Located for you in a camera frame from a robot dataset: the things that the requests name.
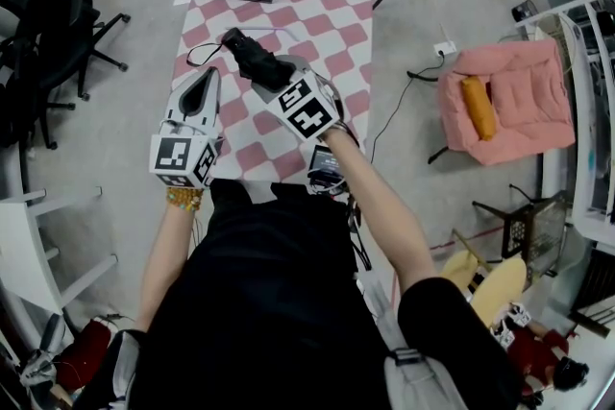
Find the yellow pillow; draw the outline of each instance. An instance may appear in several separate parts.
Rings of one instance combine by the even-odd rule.
[[[478,77],[461,81],[463,101],[480,140],[491,140],[496,134],[496,114],[493,111],[487,90]]]

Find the pink cushion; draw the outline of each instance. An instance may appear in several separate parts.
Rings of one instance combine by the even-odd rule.
[[[484,141],[470,120],[461,81],[479,76],[490,83],[496,134]],[[496,164],[568,147],[575,142],[570,105],[553,39],[515,41],[459,53],[440,76],[438,102],[449,148],[481,164]]]

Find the wall outlet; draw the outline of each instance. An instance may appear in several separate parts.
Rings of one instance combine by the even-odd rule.
[[[452,41],[445,41],[444,43],[438,43],[437,45],[433,45],[433,50],[435,51],[435,55],[439,55],[442,52],[444,55],[449,55],[457,51],[457,47]]]

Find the pink and white checkered tablecloth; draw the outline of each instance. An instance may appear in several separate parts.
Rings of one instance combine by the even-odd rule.
[[[172,88],[195,73],[185,59],[190,48],[219,42],[231,27],[275,27],[286,31],[249,31],[276,55],[300,55],[333,82],[345,107],[345,120],[360,142],[367,136],[372,60],[373,0],[191,0],[185,16]],[[194,61],[203,56],[192,54]],[[216,66],[222,77],[218,130],[225,143],[211,170],[215,178],[246,181],[308,182],[316,142],[301,143],[239,76],[231,52],[223,48],[199,70]]]

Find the bracelet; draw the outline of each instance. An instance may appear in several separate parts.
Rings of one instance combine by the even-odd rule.
[[[203,190],[195,188],[167,188],[166,201],[183,210],[198,210],[201,206]]]

